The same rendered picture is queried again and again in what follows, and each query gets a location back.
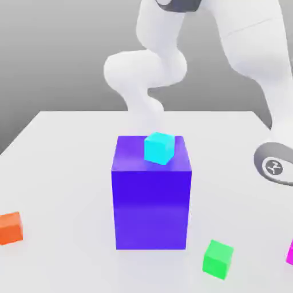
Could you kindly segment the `small green cube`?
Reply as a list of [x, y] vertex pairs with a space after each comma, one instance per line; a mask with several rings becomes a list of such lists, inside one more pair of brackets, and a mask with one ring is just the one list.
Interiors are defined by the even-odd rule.
[[227, 277], [234, 248], [211, 240], [203, 257], [203, 272], [224, 280]]

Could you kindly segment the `small magenta cube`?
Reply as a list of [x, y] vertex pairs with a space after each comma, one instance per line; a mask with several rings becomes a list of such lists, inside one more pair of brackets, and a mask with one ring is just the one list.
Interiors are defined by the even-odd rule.
[[293, 266], [293, 240], [288, 248], [287, 256], [286, 256], [286, 263]]

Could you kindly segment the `large purple box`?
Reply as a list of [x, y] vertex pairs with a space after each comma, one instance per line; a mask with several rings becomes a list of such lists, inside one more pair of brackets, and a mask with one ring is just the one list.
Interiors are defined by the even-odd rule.
[[112, 194], [118, 250], [183, 250], [187, 243], [192, 168], [184, 138], [166, 165], [144, 159], [143, 136], [119, 136]]

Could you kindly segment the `small orange cube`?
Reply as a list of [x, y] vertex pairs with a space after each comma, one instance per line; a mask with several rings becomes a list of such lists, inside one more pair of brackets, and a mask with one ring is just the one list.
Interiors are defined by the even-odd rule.
[[23, 240], [23, 227], [19, 212], [0, 215], [0, 245]]

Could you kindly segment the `small cyan cube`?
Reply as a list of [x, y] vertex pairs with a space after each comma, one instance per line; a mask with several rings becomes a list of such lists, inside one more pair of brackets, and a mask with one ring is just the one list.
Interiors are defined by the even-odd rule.
[[144, 140], [144, 160], [166, 165], [175, 154], [175, 136], [154, 132]]

